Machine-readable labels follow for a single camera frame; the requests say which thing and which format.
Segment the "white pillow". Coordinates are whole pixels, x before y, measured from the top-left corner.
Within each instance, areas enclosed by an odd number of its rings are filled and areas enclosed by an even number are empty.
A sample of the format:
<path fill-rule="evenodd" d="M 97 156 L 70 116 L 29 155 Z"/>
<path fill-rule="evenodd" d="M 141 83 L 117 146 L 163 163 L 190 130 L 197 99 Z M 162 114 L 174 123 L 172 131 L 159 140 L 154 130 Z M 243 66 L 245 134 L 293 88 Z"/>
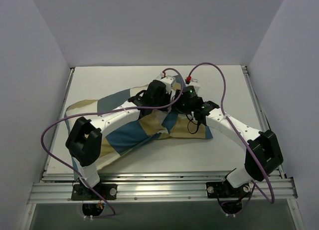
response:
<path fill-rule="evenodd" d="M 170 134 L 172 128 L 173 128 L 172 121 L 171 120 L 164 120 L 161 124 L 161 129 L 159 130 L 159 133 Z"/>

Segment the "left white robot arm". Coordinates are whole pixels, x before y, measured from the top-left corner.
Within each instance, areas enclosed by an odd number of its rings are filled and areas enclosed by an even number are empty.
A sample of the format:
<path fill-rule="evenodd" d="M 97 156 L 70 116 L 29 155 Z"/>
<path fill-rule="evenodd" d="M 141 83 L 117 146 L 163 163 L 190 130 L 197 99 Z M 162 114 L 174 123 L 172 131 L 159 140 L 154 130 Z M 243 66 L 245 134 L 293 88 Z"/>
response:
<path fill-rule="evenodd" d="M 137 93 L 110 113 L 91 119 L 79 117 L 75 121 L 65 145 L 80 173 L 84 196 L 94 200 L 101 192 L 96 161 L 100 156 L 102 140 L 118 128 L 150 115 L 154 110 L 167 111 L 174 83 L 174 77 L 153 80 L 144 92 Z"/>

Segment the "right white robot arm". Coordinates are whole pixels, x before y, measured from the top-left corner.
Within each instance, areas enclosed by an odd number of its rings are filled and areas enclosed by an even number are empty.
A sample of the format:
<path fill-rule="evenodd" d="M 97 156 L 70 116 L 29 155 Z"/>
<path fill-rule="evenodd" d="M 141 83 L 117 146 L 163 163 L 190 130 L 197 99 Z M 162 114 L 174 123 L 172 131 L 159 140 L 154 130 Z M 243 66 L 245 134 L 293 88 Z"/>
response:
<path fill-rule="evenodd" d="M 233 196 L 243 184 L 263 181 L 284 161 L 277 136 L 271 130 L 262 132 L 249 127 L 232 116 L 222 112 L 212 101 L 203 101 L 194 86 L 183 88 L 182 94 L 173 105 L 175 110 L 195 122 L 196 128 L 204 125 L 225 135 L 245 152 L 245 163 L 225 176 L 221 190 L 226 196 Z"/>

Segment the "blue beige checked pillowcase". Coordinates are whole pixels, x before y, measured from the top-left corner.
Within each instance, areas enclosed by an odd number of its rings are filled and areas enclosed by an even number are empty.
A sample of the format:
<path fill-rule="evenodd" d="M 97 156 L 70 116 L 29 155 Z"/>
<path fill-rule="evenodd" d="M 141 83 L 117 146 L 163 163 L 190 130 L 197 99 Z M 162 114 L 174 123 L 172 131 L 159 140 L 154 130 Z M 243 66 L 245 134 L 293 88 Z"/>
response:
<path fill-rule="evenodd" d="M 213 138 L 208 127 L 201 125 L 197 129 L 195 123 L 185 114 L 173 110 L 173 104 L 180 98 L 185 87 L 179 76 L 174 77 L 176 83 L 172 87 L 167 111 L 154 110 L 150 115 L 118 128 L 102 140 L 100 156 L 96 161 L 97 172 L 125 154 L 154 140 L 167 138 L 211 140 Z M 100 114 L 110 113 L 137 93 L 144 92 L 148 85 L 126 89 L 98 100 L 81 100 L 71 104 L 65 111 L 68 133 L 70 134 L 79 117 L 91 119 Z M 159 133 L 164 120 L 171 120 L 173 123 L 170 134 Z"/>

